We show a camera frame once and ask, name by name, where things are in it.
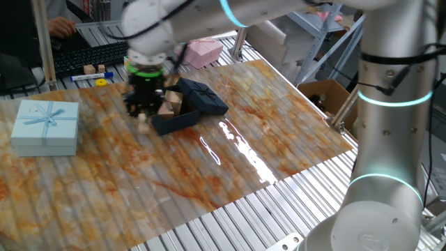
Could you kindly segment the person's bare hand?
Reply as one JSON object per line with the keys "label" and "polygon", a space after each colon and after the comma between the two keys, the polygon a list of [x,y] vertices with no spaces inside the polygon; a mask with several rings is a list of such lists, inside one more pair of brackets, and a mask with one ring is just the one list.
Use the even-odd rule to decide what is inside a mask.
{"label": "person's bare hand", "polygon": [[51,37],[65,39],[77,32],[75,23],[61,16],[52,18],[47,23]]}

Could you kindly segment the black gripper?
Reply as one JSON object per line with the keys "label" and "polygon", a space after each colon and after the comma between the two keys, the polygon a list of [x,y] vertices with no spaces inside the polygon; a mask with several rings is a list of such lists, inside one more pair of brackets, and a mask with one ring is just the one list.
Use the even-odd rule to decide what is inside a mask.
{"label": "black gripper", "polygon": [[147,117],[158,113],[164,95],[164,78],[142,77],[131,75],[128,78],[128,85],[132,88],[125,93],[123,100],[128,116],[137,118],[141,113],[141,106],[145,105],[145,115]]}

